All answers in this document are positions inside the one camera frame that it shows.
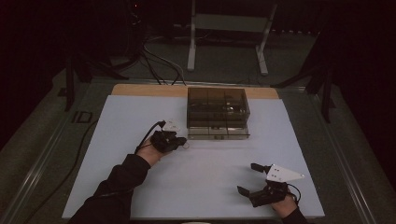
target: white paper sheet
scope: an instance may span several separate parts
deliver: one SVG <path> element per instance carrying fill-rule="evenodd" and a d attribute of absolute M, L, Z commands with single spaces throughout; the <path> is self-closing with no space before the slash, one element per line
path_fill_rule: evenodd
<path fill-rule="evenodd" d="M 252 191 L 264 187 L 265 176 L 250 169 L 252 162 L 277 164 L 305 175 L 292 181 L 302 193 L 300 209 L 306 217 L 324 212 L 281 100 L 248 99 L 250 117 L 246 140 L 189 140 L 149 170 L 134 190 L 132 218 L 207 219 L 276 217 L 269 206 L 253 208 L 236 186 Z M 75 185 L 64 209 L 70 218 L 92 196 L 116 164 L 134 153 L 149 128 L 172 119 L 187 137 L 187 98 L 108 96 Z"/>

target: hand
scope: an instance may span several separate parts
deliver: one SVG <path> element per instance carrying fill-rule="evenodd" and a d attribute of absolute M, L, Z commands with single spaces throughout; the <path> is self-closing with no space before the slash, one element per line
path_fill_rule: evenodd
<path fill-rule="evenodd" d="M 157 150 L 150 142 L 150 138 L 147 139 L 143 146 L 137 151 L 136 155 L 143 158 L 148 164 L 152 167 L 155 163 L 157 163 L 163 156 L 168 155 L 170 152 L 161 153 Z"/>
<path fill-rule="evenodd" d="M 276 210 L 277 214 L 281 218 L 290 215 L 290 213 L 292 213 L 297 208 L 296 202 L 289 194 L 286 195 L 285 200 L 277 203 L 271 203 L 271 206 L 274 208 L 274 210 Z"/>

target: dark background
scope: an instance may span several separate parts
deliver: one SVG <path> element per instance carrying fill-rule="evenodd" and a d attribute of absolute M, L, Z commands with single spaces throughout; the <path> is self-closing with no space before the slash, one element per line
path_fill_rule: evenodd
<path fill-rule="evenodd" d="M 123 1 L 2 1 L 0 5 L 1 141 L 3 147 L 51 89 L 51 79 L 64 69 L 64 36 L 95 60 L 124 48 Z M 149 0 L 139 3 L 142 21 L 163 35 L 173 24 L 190 22 L 191 3 Z M 198 1 L 197 10 L 260 15 L 261 1 Z M 338 85 L 375 155 L 395 187 L 395 34 L 393 1 L 279 1 L 273 28 L 318 35 L 303 71 L 323 60 L 335 63 Z M 107 18 L 98 17 L 105 11 Z"/>

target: black sleeve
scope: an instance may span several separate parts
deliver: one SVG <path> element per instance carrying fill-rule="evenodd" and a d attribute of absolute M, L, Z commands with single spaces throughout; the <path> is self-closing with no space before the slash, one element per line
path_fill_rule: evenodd
<path fill-rule="evenodd" d="M 298 207 L 288 216 L 282 218 L 282 222 L 283 224 L 308 224 Z"/>
<path fill-rule="evenodd" d="M 85 201 L 68 223 L 127 224 L 131 216 L 133 189 L 143 183 L 149 168 L 149 163 L 143 158 L 128 155 L 122 165 L 113 168 L 108 179 L 99 184 L 93 196 Z"/>

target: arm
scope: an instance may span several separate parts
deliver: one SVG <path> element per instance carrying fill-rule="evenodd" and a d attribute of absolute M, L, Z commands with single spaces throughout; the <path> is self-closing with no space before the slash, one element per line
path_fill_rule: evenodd
<path fill-rule="evenodd" d="M 128 155 L 116 165 L 107 180 L 99 184 L 93 196 L 72 216 L 68 223 L 128 223 L 131 216 L 133 189 L 143 183 L 149 168 L 161 159 L 162 154 L 149 140 L 136 155 Z"/>
<path fill-rule="evenodd" d="M 271 204 L 284 224 L 307 224 L 308 221 L 301 213 L 294 199 L 287 195 L 285 200 Z"/>

